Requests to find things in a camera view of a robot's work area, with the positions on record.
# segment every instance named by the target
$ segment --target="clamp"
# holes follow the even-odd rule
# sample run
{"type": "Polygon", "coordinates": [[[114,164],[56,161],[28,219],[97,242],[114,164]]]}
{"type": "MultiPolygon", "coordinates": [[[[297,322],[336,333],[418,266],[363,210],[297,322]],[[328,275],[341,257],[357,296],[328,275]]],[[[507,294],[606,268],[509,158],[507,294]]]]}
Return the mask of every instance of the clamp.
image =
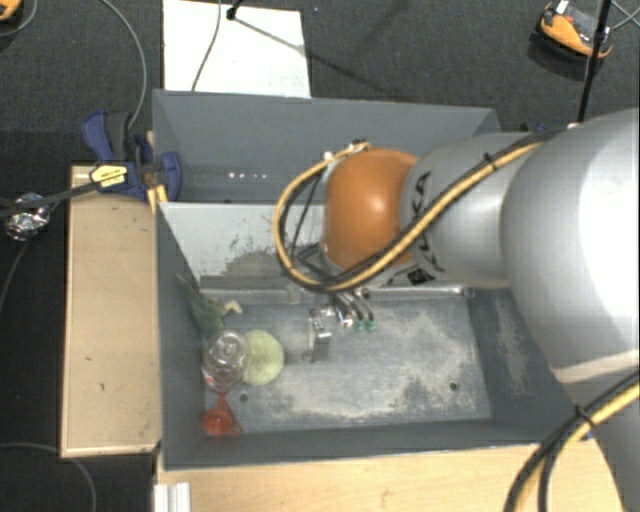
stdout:
{"type": "Polygon", "coordinates": [[[82,136],[85,144],[95,153],[98,163],[117,162],[127,168],[127,179],[124,183],[98,189],[100,192],[116,192],[138,201],[147,200],[147,191],[154,185],[166,187],[167,198],[175,201],[180,195],[182,184],[182,168],[178,154],[169,151],[154,159],[153,148],[141,135],[134,136],[135,156],[131,158],[127,146],[128,112],[98,110],[82,123],[82,136]]]}

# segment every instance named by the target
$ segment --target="gray carpet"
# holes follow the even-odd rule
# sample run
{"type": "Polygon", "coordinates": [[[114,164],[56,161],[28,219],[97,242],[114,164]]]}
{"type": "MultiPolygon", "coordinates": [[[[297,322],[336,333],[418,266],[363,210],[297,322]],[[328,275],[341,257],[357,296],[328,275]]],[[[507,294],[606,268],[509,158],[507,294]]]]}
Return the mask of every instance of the gray carpet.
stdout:
{"type": "MultiPolygon", "coordinates": [[[[26,11],[33,0],[25,0],[26,11]]],[[[134,25],[161,86],[161,2],[113,0],[134,25]]],[[[269,0],[298,8],[312,95],[492,107],[505,130],[558,126],[578,110],[583,66],[532,44],[546,2],[269,0]]],[[[595,0],[575,2],[595,12],[595,0]]],[[[628,10],[636,0],[621,0],[628,10]]],[[[612,9],[610,22],[622,20],[612,9]]],[[[640,30],[627,23],[595,78],[587,117],[638,106],[640,30]]],[[[79,125],[91,112],[133,110],[140,63],[121,22],[97,0],[40,1],[31,26],[0,39],[0,197],[68,185],[91,158],[79,125]]],[[[136,129],[151,128],[147,101],[136,129]]],[[[28,248],[0,317],[0,443],[56,445],[64,326],[65,208],[28,248]]],[[[18,247],[0,237],[0,283],[18,247]]],[[[151,457],[93,460],[98,510],[150,507],[151,457]]],[[[46,454],[0,450],[0,508],[89,510],[75,468],[46,454]]]]}

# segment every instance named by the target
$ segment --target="wooden table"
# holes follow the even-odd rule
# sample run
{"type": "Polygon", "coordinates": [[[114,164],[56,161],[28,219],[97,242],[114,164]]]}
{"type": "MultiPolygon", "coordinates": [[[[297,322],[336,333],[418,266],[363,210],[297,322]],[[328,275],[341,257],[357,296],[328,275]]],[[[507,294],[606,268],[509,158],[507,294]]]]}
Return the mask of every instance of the wooden table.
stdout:
{"type": "MultiPolygon", "coordinates": [[[[72,184],[87,181],[86,167],[72,184]]],[[[69,214],[63,456],[151,452],[161,437],[153,215],[98,193],[69,214]]],[[[273,466],[165,472],[187,482],[194,512],[499,511],[535,446],[273,466]]],[[[593,441],[554,472],[555,512],[621,510],[593,441]]],[[[525,510],[535,509],[535,499],[525,510]]]]}

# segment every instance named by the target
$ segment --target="dust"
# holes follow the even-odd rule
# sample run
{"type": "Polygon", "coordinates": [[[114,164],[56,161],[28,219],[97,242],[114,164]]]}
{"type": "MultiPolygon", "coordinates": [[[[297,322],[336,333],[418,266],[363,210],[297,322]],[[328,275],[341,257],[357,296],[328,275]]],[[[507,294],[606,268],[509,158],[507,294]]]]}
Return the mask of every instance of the dust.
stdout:
{"type": "Polygon", "coordinates": [[[504,357],[509,372],[510,385],[517,394],[525,394],[531,389],[527,372],[527,355],[522,345],[524,333],[513,318],[513,312],[504,299],[497,299],[496,311],[499,318],[497,344],[504,357]]]}

